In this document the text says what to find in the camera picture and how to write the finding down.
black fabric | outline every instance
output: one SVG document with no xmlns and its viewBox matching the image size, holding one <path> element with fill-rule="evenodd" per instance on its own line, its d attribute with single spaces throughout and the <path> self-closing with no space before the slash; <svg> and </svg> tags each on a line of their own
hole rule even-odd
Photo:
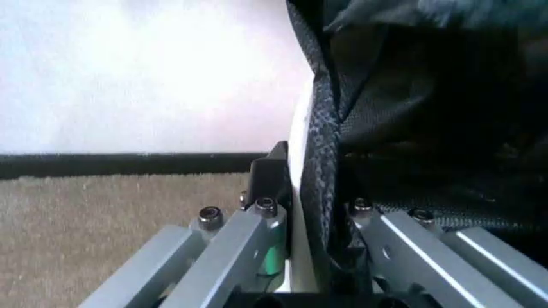
<svg viewBox="0 0 548 308">
<path fill-rule="evenodd" d="M 427 1 L 369 1 L 375 18 L 332 26 L 360 2 L 287 4 L 315 77 L 300 197 L 320 289 L 369 291 L 365 244 L 345 207 L 358 196 L 387 212 L 431 209 L 446 230 L 485 227 L 543 260 L 523 243 L 548 234 L 548 107 L 539 100 L 548 78 L 538 69 L 548 48 L 529 48 L 543 36 L 517 31 L 542 27 L 543 11 L 523 22 L 519 10 L 502 29 L 491 27 L 505 12 L 494 6 L 422 11 L 404 23 L 428 27 L 407 27 L 394 24 L 408 11 L 391 8 Z M 372 21 L 385 23 L 356 26 Z M 348 155 L 360 164 L 348 169 Z"/>
<path fill-rule="evenodd" d="M 527 28 L 548 27 L 548 5 L 544 0 L 455 1 L 455 0 L 341 0 L 326 1 L 337 15 L 326 30 L 374 22 L 439 28 Z"/>
</svg>

bolt head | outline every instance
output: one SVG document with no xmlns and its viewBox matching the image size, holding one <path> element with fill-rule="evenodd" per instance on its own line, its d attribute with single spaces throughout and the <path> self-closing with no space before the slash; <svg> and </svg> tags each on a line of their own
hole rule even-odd
<svg viewBox="0 0 548 308">
<path fill-rule="evenodd" d="M 354 210 L 356 212 L 371 210 L 372 208 L 373 207 L 367 201 L 365 201 L 364 198 L 356 198 L 356 200 L 354 200 Z"/>
<path fill-rule="evenodd" d="M 204 207 L 198 213 L 200 228 L 213 231 L 223 226 L 223 213 L 218 207 Z"/>
<path fill-rule="evenodd" d="M 255 202 L 257 209 L 265 218 L 274 217 L 278 214 L 278 205 L 272 198 L 262 197 Z"/>
<path fill-rule="evenodd" d="M 408 214 L 415 218 L 420 223 L 433 223 L 434 214 L 429 210 L 424 209 L 411 209 Z"/>
</svg>

